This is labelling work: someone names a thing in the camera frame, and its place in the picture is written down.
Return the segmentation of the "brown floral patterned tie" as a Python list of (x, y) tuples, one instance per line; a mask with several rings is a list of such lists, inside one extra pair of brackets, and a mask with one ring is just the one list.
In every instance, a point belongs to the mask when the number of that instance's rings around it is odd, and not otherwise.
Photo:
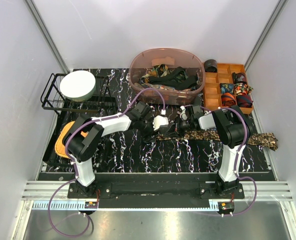
[[(207, 141), (220, 141), (220, 137), (216, 130), (199, 130), (188, 131), (184, 136), (158, 136), (158, 141), (167, 140), (207, 140)], [(261, 146), (269, 148), (272, 151), (278, 149), (278, 139), (272, 132), (267, 133), (253, 133), (247, 140), (248, 145)]]

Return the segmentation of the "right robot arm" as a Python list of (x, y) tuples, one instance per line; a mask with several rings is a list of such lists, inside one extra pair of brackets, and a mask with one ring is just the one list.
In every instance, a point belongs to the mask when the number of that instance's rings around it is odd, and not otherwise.
[(217, 130), (219, 140), (223, 144), (221, 166), (217, 172), (214, 192), (224, 199), (238, 188), (241, 154), (253, 134), (253, 128), (237, 105), (222, 107), (206, 115), (192, 109), (190, 119), (184, 120), (179, 116), (174, 124), (174, 132), (181, 137), (189, 130), (212, 128)]

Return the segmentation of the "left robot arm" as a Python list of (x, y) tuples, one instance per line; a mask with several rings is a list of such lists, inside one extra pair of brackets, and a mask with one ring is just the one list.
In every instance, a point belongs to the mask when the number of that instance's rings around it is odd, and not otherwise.
[(96, 179), (92, 158), (101, 139), (107, 135), (132, 129), (151, 137), (154, 133), (151, 108), (140, 101), (125, 112), (105, 117), (90, 117), (81, 114), (62, 139), (66, 155), (75, 169), (78, 192), (85, 198), (96, 193)]

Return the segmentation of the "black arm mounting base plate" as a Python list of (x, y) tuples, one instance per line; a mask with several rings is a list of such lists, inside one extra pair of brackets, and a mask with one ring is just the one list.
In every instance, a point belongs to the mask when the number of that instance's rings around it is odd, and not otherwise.
[(90, 199), (99, 194), (100, 199), (111, 199), (120, 195), (131, 196), (183, 196), (201, 199), (245, 198), (241, 184), (221, 194), (216, 192), (216, 173), (96, 173), (88, 187), (71, 183), (69, 199)]

